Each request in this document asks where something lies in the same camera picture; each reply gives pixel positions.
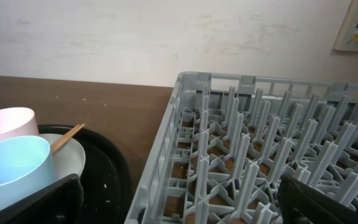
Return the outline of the light blue plastic cup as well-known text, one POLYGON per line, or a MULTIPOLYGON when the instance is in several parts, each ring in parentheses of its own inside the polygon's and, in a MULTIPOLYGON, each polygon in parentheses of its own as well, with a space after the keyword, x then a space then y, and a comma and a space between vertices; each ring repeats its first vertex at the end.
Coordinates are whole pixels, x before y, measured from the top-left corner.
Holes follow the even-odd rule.
POLYGON ((47 140, 19 136, 0 142, 0 210, 56 181, 47 140))

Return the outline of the grey plastic dishwasher rack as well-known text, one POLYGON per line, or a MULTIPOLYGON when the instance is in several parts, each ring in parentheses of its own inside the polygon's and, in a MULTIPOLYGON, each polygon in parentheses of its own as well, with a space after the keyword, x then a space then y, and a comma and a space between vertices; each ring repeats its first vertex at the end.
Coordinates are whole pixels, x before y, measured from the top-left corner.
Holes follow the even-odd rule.
POLYGON ((292 177, 358 214, 358 84, 183 72, 126 223, 283 223, 292 177))

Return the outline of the white round plate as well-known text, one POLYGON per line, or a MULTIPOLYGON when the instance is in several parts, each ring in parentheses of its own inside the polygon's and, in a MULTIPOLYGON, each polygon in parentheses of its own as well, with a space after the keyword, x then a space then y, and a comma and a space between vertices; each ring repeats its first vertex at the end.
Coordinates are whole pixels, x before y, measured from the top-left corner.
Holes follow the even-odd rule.
MULTIPOLYGON (((51 146, 59 140, 62 134, 39 134, 41 138, 44 138, 51 146)), ((83 146, 75 139, 71 138, 60 150, 53 154, 53 164, 55 170, 55 181, 60 180, 70 174, 77 174, 81 177, 83 169, 85 168, 86 154, 83 146)), ((42 175, 38 177, 39 180, 44 181, 49 178, 49 165, 47 165, 46 173, 42 171, 42 175)))

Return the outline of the wooden chopstick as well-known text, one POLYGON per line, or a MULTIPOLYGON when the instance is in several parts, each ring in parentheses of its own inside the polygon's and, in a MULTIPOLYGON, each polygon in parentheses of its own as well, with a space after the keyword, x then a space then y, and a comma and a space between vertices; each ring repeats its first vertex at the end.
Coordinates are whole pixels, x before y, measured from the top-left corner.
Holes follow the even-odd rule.
POLYGON ((52 154, 57 153, 78 131, 80 131, 85 126, 85 123, 83 124, 77 124, 74 128, 69 130, 67 133, 65 133, 60 139, 55 141, 51 145, 51 152, 52 154))
POLYGON ((51 145, 51 152, 55 153, 59 150, 74 134, 76 134, 77 130, 80 128, 80 125, 77 124, 74 128, 65 133, 60 139, 55 141, 51 145))

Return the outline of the round black serving tray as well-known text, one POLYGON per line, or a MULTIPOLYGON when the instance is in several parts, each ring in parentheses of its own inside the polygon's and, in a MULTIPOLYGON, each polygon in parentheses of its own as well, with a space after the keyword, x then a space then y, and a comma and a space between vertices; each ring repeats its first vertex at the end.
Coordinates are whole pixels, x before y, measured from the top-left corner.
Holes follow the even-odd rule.
POLYGON ((80 177, 84 199, 77 223, 120 224, 131 203, 131 175, 119 148, 103 135, 83 128, 74 135, 84 148, 80 177))

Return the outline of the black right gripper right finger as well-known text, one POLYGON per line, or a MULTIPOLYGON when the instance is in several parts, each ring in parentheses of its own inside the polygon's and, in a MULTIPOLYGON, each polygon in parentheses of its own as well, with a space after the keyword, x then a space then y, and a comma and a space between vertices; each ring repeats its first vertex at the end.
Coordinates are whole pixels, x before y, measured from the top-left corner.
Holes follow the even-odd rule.
POLYGON ((284 224, 358 224, 358 214, 306 184, 283 177, 278 204, 284 224))

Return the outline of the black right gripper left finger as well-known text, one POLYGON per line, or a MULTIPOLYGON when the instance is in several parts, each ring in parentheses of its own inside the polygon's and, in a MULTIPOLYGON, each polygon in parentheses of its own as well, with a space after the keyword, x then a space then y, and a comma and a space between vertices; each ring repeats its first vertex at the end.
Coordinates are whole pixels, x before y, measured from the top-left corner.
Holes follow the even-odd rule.
POLYGON ((84 192, 77 174, 70 174, 0 211, 0 224, 76 223, 84 192))

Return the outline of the pink plastic cup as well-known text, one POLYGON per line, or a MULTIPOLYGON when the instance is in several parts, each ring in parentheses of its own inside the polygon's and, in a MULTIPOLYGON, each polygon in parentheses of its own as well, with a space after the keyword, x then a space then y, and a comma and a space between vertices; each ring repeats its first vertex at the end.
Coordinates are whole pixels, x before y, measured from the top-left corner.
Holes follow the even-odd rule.
POLYGON ((18 136, 39 134, 34 110, 25 107, 0 110, 0 142, 18 136))

